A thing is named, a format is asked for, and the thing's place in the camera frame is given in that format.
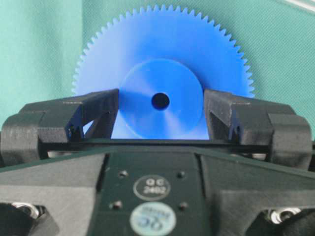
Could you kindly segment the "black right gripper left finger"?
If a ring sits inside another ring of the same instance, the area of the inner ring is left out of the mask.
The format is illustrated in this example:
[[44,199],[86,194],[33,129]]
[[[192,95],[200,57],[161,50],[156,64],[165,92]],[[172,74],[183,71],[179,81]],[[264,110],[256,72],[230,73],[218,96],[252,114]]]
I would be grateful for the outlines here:
[[26,104],[2,125],[0,165],[47,159],[49,145],[109,138],[118,109],[117,88]]

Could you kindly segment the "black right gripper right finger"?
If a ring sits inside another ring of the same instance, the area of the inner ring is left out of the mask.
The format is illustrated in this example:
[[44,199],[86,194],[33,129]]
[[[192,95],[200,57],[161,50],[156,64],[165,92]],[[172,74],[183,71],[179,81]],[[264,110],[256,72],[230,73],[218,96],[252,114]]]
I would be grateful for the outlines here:
[[309,168],[313,152],[311,127],[291,106],[206,89],[203,107],[212,140],[267,146],[270,162]]

